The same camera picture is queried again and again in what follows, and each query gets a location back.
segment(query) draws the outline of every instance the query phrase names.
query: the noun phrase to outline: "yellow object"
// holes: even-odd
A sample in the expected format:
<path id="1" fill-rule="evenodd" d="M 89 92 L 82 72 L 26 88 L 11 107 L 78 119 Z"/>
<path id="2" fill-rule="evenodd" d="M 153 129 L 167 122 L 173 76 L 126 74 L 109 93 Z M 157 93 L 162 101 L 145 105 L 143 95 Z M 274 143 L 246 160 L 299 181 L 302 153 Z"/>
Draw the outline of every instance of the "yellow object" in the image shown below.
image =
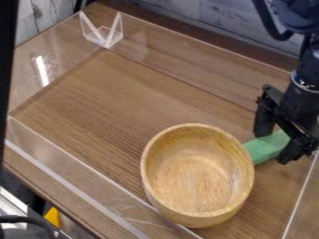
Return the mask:
<path id="1" fill-rule="evenodd" d="M 47 212 L 46 219 L 61 229 L 61 213 L 55 207 Z"/>

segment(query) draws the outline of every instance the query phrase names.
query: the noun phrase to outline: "bowl rim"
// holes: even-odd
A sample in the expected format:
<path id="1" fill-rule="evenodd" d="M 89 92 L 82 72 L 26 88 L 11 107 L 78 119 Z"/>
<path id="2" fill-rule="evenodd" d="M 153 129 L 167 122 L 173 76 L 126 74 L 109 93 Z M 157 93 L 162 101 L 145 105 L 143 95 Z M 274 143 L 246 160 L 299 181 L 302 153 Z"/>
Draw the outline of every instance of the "bowl rim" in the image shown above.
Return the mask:
<path id="1" fill-rule="evenodd" d="M 182 129 L 182 128 L 187 128 L 187 127 L 189 128 L 190 127 L 206 128 L 209 130 L 214 130 L 214 131 L 222 133 L 239 146 L 239 148 L 242 149 L 243 153 L 246 154 L 246 159 L 249 160 L 249 164 L 251 165 L 250 170 L 249 170 L 249 185 L 247 185 L 247 189 L 241 192 L 241 194 L 237 197 L 237 200 L 231 204 L 227 204 L 225 207 L 219 208 L 218 210 L 210 211 L 210 212 L 205 212 L 205 213 L 203 212 L 201 212 L 201 213 L 197 213 L 197 212 L 190 213 L 190 212 L 185 212 L 185 211 L 181 212 L 181 211 L 177 210 L 177 208 L 173 208 L 170 205 L 167 205 L 165 203 L 165 201 L 162 200 L 162 198 L 158 196 L 154 188 L 151 187 L 151 183 L 150 183 L 147 172 L 146 172 L 146 162 L 147 162 L 147 156 L 149 156 L 150 148 L 154 146 L 157 141 L 167 133 L 173 132 L 174 130 L 178 130 L 178 129 Z M 150 140 L 150 142 L 147 143 L 146 148 L 145 148 L 143 153 L 142 153 L 142 158 L 141 158 L 141 175 L 142 175 L 142 183 L 143 183 L 145 188 L 151 193 L 153 197 L 161 203 L 162 206 L 165 206 L 171 211 L 174 211 L 175 213 L 178 213 L 178 214 L 181 214 L 183 216 L 197 217 L 197 218 L 210 218 L 210 217 L 222 216 L 222 215 L 233 212 L 246 202 L 246 200 L 247 200 L 247 198 L 249 198 L 249 196 L 251 194 L 253 188 L 254 188 L 254 161 L 253 161 L 251 155 L 249 153 L 249 150 L 243 147 L 243 145 L 239 142 L 239 140 L 229 132 L 226 132 L 225 130 L 219 129 L 217 126 L 211 126 L 209 124 L 203 124 L 203 123 L 183 123 L 183 124 L 179 124 L 179 125 L 175 125 L 175 126 L 167 128 L 166 130 L 159 132 L 154 136 L 154 138 Z"/>

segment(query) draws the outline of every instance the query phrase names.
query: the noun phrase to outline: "wooden bowl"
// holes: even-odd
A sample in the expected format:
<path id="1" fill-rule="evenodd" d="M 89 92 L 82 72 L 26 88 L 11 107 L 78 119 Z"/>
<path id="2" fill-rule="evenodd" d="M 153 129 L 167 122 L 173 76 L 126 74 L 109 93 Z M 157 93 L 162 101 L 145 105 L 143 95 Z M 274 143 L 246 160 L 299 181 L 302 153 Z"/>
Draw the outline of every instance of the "wooden bowl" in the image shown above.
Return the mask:
<path id="1" fill-rule="evenodd" d="M 146 146 L 141 173 L 161 213 L 191 228 L 230 219 L 254 186 L 254 162 L 239 141 L 217 127 L 182 124 Z"/>

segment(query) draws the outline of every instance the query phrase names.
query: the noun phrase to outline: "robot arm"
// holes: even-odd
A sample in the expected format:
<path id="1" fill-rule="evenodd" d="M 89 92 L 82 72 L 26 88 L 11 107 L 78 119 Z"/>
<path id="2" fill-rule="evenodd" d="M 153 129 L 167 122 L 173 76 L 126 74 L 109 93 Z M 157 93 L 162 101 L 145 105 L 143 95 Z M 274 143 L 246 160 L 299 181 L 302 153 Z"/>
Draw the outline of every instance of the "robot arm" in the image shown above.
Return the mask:
<path id="1" fill-rule="evenodd" d="M 305 35 L 299 66 L 286 92 L 271 85 L 258 98 L 254 134 L 273 133 L 278 124 L 291 141 L 278 156 L 282 164 L 310 155 L 319 146 L 319 0 L 273 0 L 271 9 L 287 28 L 279 33 L 265 0 L 254 0 L 263 25 L 277 40 Z"/>

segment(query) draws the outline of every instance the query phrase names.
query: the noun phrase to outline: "green sponge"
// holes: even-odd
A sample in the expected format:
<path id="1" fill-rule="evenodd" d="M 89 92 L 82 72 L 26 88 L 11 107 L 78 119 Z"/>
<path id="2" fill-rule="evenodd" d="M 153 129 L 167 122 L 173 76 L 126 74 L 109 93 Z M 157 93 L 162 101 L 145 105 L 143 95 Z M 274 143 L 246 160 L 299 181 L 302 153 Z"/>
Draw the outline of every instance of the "green sponge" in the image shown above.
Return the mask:
<path id="1" fill-rule="evenodd" d="M 279 152 L 290 142 L 290 137 L 279 130 L 266 137 L 257 138 L 245 144 L 249 150 L 254 164 L 271 160 L 279 155 Z"/>

